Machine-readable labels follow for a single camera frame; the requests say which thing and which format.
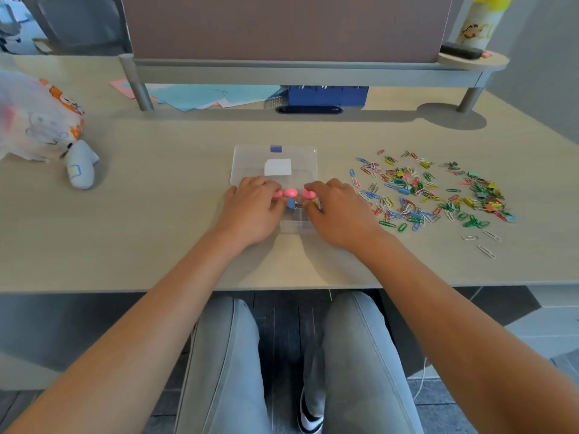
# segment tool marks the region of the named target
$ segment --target blue storage box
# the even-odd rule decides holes
[[[290,86],[289,105],[364,106],[368,86]]]

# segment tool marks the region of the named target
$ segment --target forearm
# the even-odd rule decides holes
[[[141,432],[215,283],[239,251],[223,235],[205,235],[8,433]]]
[[[395,237],[384,235],[356,254],[384,286],[477,429],[567,432],[577,426],[579,394],[573,383]]]

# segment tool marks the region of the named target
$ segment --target white paper label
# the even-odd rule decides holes
[[[291,159],[272,159],[265,162],[264,175],[291,175]]]

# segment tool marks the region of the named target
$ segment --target hand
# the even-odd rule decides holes
[[[350,184],[332,178],[325,184],[316,181],[304,187],[313,190],[322,203],[323,212],[311,201],[304,207],[316,231],[330,245],[356,254],[365,241],[388,234]]]
[[[261,242],[279,224],[287,205],[287,198],[279,198],[271,205],[273,194],[281,185],[264,176],[245,177],[239,187],[232,186],[225,193],[225,204],[214,231],[228,234],[240,247]]]

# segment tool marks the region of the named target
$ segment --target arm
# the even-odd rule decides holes
[[[372,271],[477,430],[577,431],[579,390],[563,373],[384,231],[349,184],[333,179],[306,188],[324,208],[306,207],[316,230]]]
[[[244,178],[215,227],[63,373],[7,434],[140,433],[221,273],[279,223],[280,185]]]

